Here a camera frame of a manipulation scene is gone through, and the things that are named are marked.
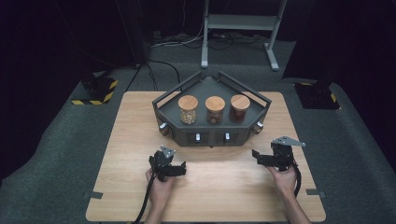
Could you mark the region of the person's right hand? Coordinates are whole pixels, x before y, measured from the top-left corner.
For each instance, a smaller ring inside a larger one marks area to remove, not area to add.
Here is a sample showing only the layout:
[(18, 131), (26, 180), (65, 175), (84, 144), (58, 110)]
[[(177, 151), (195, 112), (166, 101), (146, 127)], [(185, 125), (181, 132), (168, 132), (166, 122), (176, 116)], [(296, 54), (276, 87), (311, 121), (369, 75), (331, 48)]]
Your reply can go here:
[(280, 172), (274, 167), (268, 167), (267, 170), (273, 177), (276, 190), (282, 196), (293, 196), (297, 181), (297, 174), (293, 167), (287, 171)]

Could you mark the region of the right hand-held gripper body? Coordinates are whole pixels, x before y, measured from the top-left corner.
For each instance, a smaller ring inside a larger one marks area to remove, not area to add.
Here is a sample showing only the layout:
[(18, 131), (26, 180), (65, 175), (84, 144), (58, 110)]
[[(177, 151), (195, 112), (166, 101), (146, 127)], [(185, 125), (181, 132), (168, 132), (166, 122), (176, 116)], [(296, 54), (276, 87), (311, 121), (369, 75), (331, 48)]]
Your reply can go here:
[(288, 136), (279, 137), (271, 143), (271, 148), (276, 158), (275, 167), (280, 172), (287, 171), (291, 166), (296, 165), (292, 146), (304, 147), (305, 143)]

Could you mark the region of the black base with striped tape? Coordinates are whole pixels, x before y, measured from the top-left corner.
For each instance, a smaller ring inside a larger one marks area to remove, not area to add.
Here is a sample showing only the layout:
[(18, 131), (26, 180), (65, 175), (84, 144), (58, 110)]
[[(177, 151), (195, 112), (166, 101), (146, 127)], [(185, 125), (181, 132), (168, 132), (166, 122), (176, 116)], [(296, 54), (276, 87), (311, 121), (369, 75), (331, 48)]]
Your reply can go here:
[(104, 105), (113, 96), (118, 81), (112, 77), (84, 77), (71, 93), (73, 105)]
[(321, 86), (319, 82), (300, 82), (294, 84), (302, 107), (305, 109), (337, 110), (340, 108), (335, 95), (328, 86)]

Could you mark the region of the grey tape strip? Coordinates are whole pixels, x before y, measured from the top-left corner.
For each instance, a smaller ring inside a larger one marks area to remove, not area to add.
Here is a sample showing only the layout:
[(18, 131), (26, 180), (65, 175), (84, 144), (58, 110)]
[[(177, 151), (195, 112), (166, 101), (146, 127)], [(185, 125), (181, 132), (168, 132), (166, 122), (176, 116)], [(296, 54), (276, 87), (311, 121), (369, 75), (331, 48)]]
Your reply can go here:
[(103, 197), (103, 193), (92, 190), (85, 190), (83, 193), (83, 197), (85, 199), (101, 199)]
[(317, 195), (319, 196), (319, 198), (326, 198), (326, 193), (323, 190), (319, 190), (319, 189), (306, 189), (306, 194), (307, 195)]

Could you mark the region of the glass jar of red berries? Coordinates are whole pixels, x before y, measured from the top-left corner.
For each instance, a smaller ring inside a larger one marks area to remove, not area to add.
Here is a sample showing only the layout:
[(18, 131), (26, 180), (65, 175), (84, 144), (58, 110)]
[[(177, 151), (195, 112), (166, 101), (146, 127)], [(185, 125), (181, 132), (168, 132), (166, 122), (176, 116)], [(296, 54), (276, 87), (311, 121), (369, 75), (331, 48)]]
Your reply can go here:
[(243, 94), (236, 94), (231, 98), (230, 120), (242, 122), (250, 106), (250, 100)]

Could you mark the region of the grey metal stand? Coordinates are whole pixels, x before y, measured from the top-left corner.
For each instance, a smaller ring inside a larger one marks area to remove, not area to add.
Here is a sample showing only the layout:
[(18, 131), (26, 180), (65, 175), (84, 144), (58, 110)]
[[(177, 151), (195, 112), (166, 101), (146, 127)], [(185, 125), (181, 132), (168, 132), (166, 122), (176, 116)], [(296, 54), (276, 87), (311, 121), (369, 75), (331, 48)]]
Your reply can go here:
[(279, 65), (273, 51), (273, 46), (276, 41), (278, 29), (282, 22), (287, 1), (288, 0), (280, 0), (280, 5), (275, 16), (254, 16), (211, 14), (209, 12), (209, 0), (205, 0), (201, 67), (208, 67), (208, 33), (211, 29), (254, 30), (271, 32), (269, 41), (264, 43), (263, 46), (272, 70), (278, 71)]

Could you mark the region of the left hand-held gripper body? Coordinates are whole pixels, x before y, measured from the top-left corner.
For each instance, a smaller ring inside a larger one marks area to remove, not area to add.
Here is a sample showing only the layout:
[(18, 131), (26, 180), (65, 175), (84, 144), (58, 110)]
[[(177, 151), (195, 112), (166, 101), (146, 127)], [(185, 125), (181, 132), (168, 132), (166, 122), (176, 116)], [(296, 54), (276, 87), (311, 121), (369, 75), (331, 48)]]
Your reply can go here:
[(172, 166), (172, 160), (176, 152), (164, 145), (160, 146), (153, 156), (150, 156), (148, 162), (152, 172), (160, 181), (164, 181), (167, 176), (175, 176), (176, 169)]

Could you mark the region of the person's left hand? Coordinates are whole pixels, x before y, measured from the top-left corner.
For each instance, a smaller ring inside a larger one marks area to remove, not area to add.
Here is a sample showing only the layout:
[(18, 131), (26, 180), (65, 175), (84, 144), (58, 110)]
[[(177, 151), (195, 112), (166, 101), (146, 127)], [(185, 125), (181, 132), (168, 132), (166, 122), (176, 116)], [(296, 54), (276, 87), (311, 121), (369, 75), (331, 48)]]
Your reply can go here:
[(151, 169), (148, 169), (146, 171), (147, 181), (152, 183), (149, 195), (150, 200), (154, 205), (166, 204), (171, 196), (176, 179), (171, 176), (168, 177), (165, 181), (161, 181), (157, 177), (151, 179), (153, 175), (154, 173)]

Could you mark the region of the glass jar of pale beans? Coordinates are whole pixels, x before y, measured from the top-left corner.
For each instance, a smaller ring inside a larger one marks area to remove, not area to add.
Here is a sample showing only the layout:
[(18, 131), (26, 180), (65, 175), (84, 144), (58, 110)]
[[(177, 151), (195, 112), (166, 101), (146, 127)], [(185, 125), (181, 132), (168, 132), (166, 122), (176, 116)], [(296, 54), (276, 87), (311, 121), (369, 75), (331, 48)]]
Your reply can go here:
[(192, 95), (182, 96), (178, 100), (178, 106), (180, 120), (185, 124), (193, 124), (197, 119), (197, 98)]

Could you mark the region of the dark grey corner rack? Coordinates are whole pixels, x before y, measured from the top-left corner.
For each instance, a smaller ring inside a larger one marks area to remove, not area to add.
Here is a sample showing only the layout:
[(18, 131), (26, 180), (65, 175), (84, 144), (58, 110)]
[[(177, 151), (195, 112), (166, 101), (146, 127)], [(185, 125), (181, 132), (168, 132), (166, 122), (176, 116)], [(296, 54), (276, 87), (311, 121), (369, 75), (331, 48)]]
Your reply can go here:
[[(232, 97), (246, 96), (250, 105), (242, 121), (230, 119), (234, 107)], [(178, 100), (186, 95), (195, 97), (196, 120), (191, 124), (181, 121)], [(212, 124), (206, 119), (205, 100), (218, 96), (225, 101), (222, 121)], [(253, 134), (262, 131), (264, 118), (271, 100), (223, 72), (206, 76), (200, 72), (187, 78), (152, 102), (159, 131), (182, 147), (232, 147), (242, 146)]]

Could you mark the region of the glass jar of brown nuts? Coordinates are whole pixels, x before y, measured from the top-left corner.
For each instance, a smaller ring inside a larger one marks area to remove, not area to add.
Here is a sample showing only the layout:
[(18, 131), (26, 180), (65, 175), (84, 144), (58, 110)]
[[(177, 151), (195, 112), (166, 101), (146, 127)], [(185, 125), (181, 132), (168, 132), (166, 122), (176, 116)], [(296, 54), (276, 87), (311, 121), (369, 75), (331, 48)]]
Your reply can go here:
[(219, 96), (210, 96), (205, 100), (206, 120), (211, 124), (222, 122), (225, 101)]

